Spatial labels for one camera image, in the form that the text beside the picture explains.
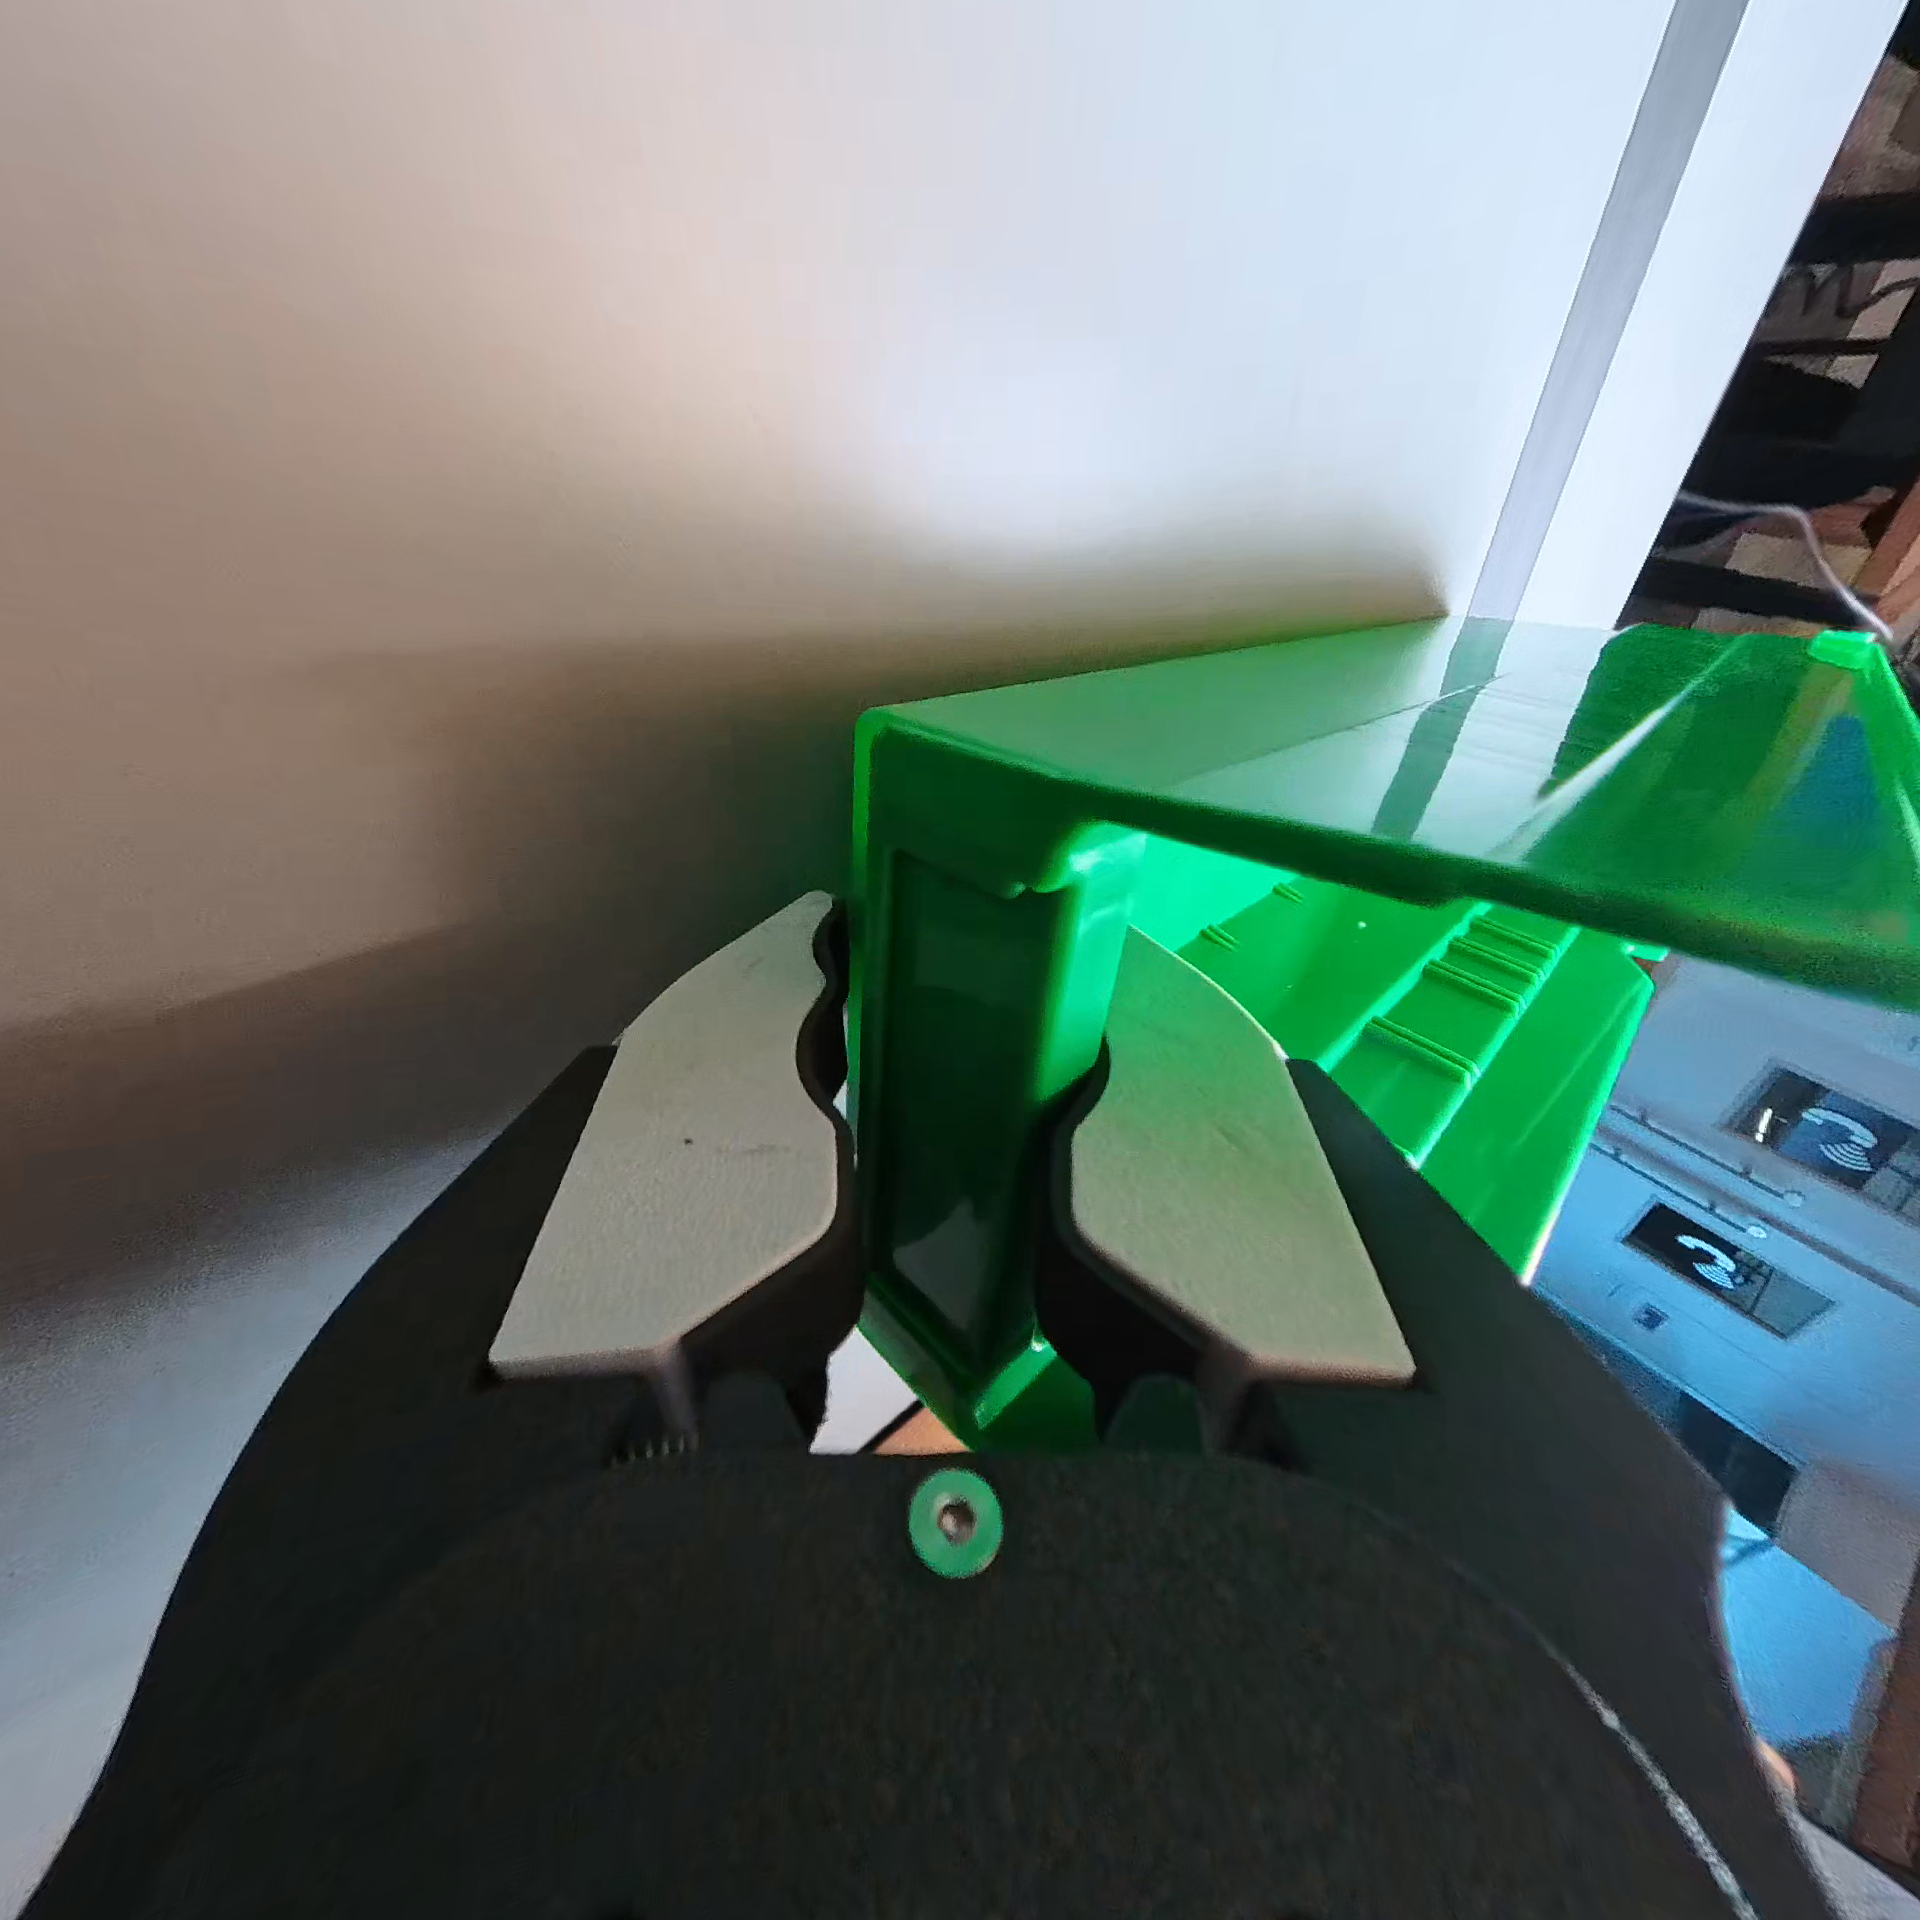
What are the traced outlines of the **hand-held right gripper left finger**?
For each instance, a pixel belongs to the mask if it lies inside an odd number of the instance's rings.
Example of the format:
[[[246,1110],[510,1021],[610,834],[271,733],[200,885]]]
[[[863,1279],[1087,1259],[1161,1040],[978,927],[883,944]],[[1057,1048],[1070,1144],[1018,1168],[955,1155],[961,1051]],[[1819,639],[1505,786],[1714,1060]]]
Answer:
[[[632,1379],[683,1440],[809,1450],[863,1312],[849,916],[802,894],[616,1040],[495,1333],[502,1382]]]

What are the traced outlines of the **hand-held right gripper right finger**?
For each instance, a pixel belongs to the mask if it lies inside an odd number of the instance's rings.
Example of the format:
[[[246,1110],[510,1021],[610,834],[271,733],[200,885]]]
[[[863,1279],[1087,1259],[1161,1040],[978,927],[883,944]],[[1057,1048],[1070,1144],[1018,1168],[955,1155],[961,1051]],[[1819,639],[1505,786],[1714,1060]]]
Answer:
[[[1033,1304],[1099,1445],[1227,1450],[1270,1390],[1415,1386],[1289,1055],[1136,927],[1046,1166]]]

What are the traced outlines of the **green plastic bin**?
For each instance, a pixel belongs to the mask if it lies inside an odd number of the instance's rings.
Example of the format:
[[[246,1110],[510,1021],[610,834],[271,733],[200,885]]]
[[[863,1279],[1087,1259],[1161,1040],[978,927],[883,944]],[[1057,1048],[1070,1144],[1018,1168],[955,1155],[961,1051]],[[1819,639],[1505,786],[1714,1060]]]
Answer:
[[[1880,639],[1435,618],[856,726],[871,1330],[971,1440],[1076,1440],[1050,1134],[1129,927],[1528,1285],[1683,952],[1915,1010],[1915,710]]]

